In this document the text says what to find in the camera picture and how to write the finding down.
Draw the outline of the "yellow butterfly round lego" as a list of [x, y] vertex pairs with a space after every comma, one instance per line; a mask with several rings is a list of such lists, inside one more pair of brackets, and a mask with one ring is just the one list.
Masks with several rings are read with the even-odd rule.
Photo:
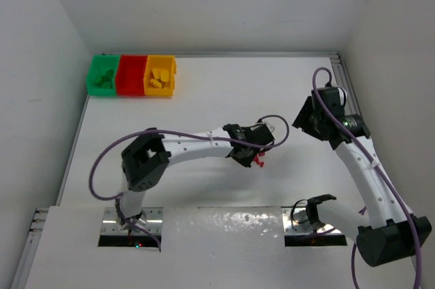
[[160, 81], [167, 83], [170, 81], [170, 79], [171, 79], [170, 71], [168, 71], [167, 69], [161, 69], [160, 70]]

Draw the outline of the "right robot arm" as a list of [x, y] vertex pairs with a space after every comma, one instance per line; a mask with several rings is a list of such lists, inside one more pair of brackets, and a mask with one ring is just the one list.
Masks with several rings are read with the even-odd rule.
[[366, 207], [364, 216], [347, 211], [331, 194], [312, 197], [301, 215], [312, 225], [330, 224], [357, 245], [371, 267], [416, 255], [432, 231], [427, 217], [416, 217], [392, 192], [361, 116], [347, 115], [341, 87], [312, 90], [293, 126], [327, 141], [349, 171]]

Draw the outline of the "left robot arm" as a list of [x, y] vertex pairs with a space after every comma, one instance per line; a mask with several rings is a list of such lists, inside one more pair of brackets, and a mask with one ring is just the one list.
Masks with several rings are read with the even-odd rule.
[[155, 187], [168, 167], [200, 158], [232, 158], [249, 167], [260, 148], [253, 148], [233, 140], [259, 146], [275, 143], [274, 127], [267, 122], [242, 127], [227, 124], [222, 128], [197, 133], [193, 138], [172, 134], [140, 135], [122, 152], [124, 184], [118, 206], [129, 221], [142, 213], [145, 192]]

